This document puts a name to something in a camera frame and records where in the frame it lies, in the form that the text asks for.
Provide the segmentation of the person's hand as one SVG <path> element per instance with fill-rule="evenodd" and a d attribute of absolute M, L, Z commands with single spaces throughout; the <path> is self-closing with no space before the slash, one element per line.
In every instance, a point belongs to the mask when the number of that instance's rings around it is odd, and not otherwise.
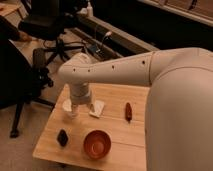
<path fill-rule="evenodd" d="M 32 37 L 30 35 L 22 31 L 19 32 L 19 36 L 19 40 L 22 42 L 30 42 L 32 40 Z"/>

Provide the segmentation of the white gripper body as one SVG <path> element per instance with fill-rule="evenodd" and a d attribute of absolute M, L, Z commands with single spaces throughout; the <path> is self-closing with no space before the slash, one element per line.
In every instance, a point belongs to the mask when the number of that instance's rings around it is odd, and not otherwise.
<path fill-rule="evenodd" d="M 92 93 L 88 83 L 70 84 L 70 99 L 75 105 L 83 105 L 91 102 Z"/>

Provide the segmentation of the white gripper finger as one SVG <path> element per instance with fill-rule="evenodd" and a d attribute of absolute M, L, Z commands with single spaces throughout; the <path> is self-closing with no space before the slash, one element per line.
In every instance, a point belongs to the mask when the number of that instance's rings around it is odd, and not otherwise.
<path fill-rule="evenodd" d="M 73 116 L 76 116 L 78 114 L 77 110 L 78 110 L 78 105 L 71 104 L 71 114 Z"/>
<path fill-rule="evenodd" d="M 88 104 L 88 108 L 90 111 L 95 112 L 95 105 L 92 102 Z"/>

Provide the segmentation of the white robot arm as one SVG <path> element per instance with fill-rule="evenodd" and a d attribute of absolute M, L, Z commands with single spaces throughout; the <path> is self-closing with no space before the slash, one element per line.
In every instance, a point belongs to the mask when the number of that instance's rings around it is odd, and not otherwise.
<path fill-rule="evenodd" d="M 78 53 L 59 75 L 77 105 L 90 99 L 90 83 L 147 87 L 147 171 L 213 171 L 213 52 L 178 48 L 98 63 Z"/>

